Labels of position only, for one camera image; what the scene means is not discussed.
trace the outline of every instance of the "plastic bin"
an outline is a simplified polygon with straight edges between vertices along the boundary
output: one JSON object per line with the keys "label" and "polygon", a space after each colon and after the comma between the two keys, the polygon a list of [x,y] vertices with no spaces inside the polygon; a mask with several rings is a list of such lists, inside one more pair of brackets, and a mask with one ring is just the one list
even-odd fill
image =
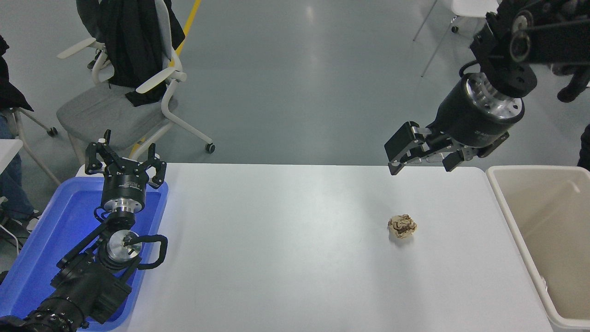
{"label": "plastic bin", "polygon": [[[63,182],[51,198],[39,224],[18,255],[6,279],[0,285],[0,317],[24,318],[55,289],[51,279],[59,272],[56,263],[100,223],[93,210],[100,205],[102,177],[75,177]],[[140,235],[156,234],[168,195],[168,185],[146,191],[146,206],[136,214],[132,230]],[[144,262],[149,260],[152,244],[142,247]],[[131,313],[145,271],[137,270],[127,281],[133,289],[125,303],[103,325],[90,317],[85,331],[110,331],[121,325]]]}
{"label": "plastic bin", "polygon": [[562,328],[590,328],[590,172],[495,166],[486,172],[543,302]]}

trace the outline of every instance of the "blue tray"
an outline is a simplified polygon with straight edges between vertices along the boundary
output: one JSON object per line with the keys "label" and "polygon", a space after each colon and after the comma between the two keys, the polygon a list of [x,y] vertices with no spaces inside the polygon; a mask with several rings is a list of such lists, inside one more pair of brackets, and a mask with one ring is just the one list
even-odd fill
{"label": "blue tray", "polygon": [[[100,224],[93,210],[100,205],[103,178],[76,177],[57,188],[39,224],[0,285],[0,317],[24,318],[55,289],[51,279],[59,272],[56,263]],[[158,232],[166,206],[168,185],[154,190],[148,186],[143,211],[136,214],[132,230],[139,235]],[[152,244],[143,246],[142,261],[148,262]],[[125,321],[137,299],[144,271],[136,271],[127,281],[133,290],[115,314],[103,325],[91,320],[85,331],[110,331]]]}

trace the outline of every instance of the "person's leg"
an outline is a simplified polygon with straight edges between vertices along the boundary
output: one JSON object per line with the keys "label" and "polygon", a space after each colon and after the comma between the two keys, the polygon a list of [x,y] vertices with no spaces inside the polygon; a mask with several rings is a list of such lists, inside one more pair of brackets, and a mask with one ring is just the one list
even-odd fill
{"label": "person's leg", "polygon": [[[0,116],[0,138],[14,138],[8,129],[6,118]],[[8,201],[2,203],[6,214],[13,219],[28,221],[34,213],[27,194],[22,189],[21,156],[17,154],[0,174],[0,196]]]}
{"label": "person's leg", "polygon": [[590,124],[586,126],[584,133],[580,137],[582,147],[580,149],[580,159],[578,166],[584,167],[590,171]]}

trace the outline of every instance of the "chair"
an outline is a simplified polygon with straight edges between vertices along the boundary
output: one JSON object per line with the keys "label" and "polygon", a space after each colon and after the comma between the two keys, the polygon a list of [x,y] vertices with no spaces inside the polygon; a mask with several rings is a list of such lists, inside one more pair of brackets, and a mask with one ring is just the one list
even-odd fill
{"label": "chair", "polygon": [[[416,32],[416,35],[414,36],[414,39],[412,39],[412,41],[415,41],[416,38],[418,38],[418,34],[422,30],[422,27],[426,23],[426,20],[430,16],[430,13],[432,13],[432,10],[434,9],[434,6],[437,4],[437,2],[438,0],[434,0],[434,2],[432,3],[432,7],[430,7],[428,14],[424,18],[424,21],[420,25],[420,28]],[[428,70],[430,63],[434,59],[434,56],[440,48],[440,45],[443,43],[444,37],[446,37],[448,31],[451,30],[453,33],[457,33],[459,31],[459,21],[462,21],[465,18],[485,18],[486,13],[496,12],[498,9],[498,2],[496,0],[446,0],[445,2],[450,6],[451,11],[455,15],[455,17],[452,18],[451,23],[447,27],[447,30],[445,31],[444,35],[442,35],[441,40],[438,42],[437,47],[434,49],[434,52],[430,57],[430,60],[428,60],[426,68],[424,68],[424,71],[422,71],[420,77],[424,77],[424,74]]]}
{"label": "chair", "polygon": [[51,137],[55,137],[57,135],[57,129],[55,127],[47,127],[41,121],[35,119],[30,113],[31,111],[23,109],[23,108],[6,108],[0,109],[0,113],[6,117],[8,129],[10,133],[14,137],[18,137],[22,141],[22,147],[25,148],[25,151],[31,156],[31,158],[41,167],[41,169],[47,174],[47,176],[55,182],[56,185],[60,185],[61,182],[55,177],[55,175],[49,170],[49,168],[45,165],[43,160],[39,159],[31,148],[29,147],[29,143],[27,142],[27,137],[25,135],[25,129],[22,126],[22,119],[21,113],[24,114],[29,119],[33,120],[37,125],[45,129],[47,135]]}
{"label": "chair", "polygon": [[182,63],[172,47],[172,37],[168,9],[163,0],[155,0],[158,24],[162,36],[163,70],[152,76],[135,89],[146,93],[158,84],[166,83],[166,92],[159,103],[133,107],[125,98],[125,93],[134,89],[115,86],[99,80],[99,71],[107,58],[106,48],[95,38],[88,38],[60,53],[58,58],[67,58],[86,47],[101,51],[94,67],[92,78],[95,86],[67,102],[57,111],[57,118],[68,133],[68,137],[80,164],[84,164],[82,143],[95,141],[103,136],[106,129],[112,130],[110,145],[122,151],[134,144],[131,159],[137,160],[151,143],[156,142],[174,125],[186,129],[206,142],[207,153],[215,151],[213,140],[172,113],[178,101],[172,96],[180,82],[186,80]]}

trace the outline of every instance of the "gray chair seat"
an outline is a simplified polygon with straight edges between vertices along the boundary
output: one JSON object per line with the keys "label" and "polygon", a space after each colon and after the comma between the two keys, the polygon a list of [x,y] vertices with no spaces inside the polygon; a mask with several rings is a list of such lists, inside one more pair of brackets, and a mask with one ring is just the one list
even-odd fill
{"label": "gray chair seat", "polygon": [[[125,93],[133,90],[100,83],[62,106],[57,119],[68,134],[84,142],[95,142],[111,129],[110,146],[122,151],[166,119],[159,102],[133,107],[125,98]],[[173,111],[178,102],[172,98],[168,106]]]}

